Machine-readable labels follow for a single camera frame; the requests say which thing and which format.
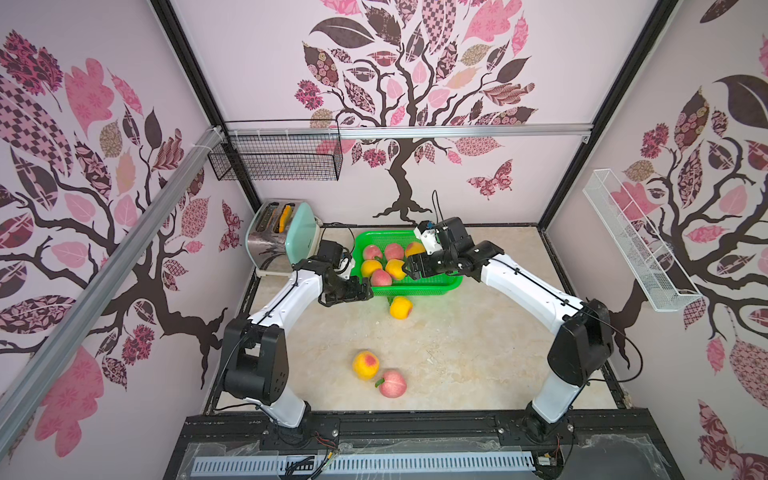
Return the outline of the yellow peach with red blush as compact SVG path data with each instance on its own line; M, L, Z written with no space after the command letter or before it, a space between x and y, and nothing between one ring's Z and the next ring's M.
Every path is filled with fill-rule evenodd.
M420 242L413 242L407 246L405 249L405 255L406 257L411 257L414 255L419 255L422 253L425 253L426 249Z

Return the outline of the large pink peach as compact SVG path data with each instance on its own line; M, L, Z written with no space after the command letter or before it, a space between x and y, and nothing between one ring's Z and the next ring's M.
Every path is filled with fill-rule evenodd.
M387 261L404 260L405 249L402 245L391 243L385 247L384 255Z

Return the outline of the pink peach front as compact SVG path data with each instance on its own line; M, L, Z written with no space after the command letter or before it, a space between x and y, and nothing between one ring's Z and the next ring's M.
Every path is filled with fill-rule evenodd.
M399 371L386 370L376 381L375 387L385 398L395 399L406 393L408 385Z

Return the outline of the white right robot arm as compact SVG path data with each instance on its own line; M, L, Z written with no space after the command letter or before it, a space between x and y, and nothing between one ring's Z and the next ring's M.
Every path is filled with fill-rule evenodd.
M553 334L547 355L550 373L526 407L532 429L558 424L591 375L614 352L610 314L602 302L581 300L555 288L492 242L412 255L405 260L404 271L414 280L442 274L472 278L504 294Z

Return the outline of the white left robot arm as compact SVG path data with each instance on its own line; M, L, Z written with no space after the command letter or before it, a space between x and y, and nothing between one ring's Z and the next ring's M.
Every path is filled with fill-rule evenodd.
M252 315L243 314L227 325L216 386L256 406L278 426L299 428L308 404L288 386L288 333L313 303L330 308L372 298L368 279L344 277L329 261L300 261L284 287L265 307Z

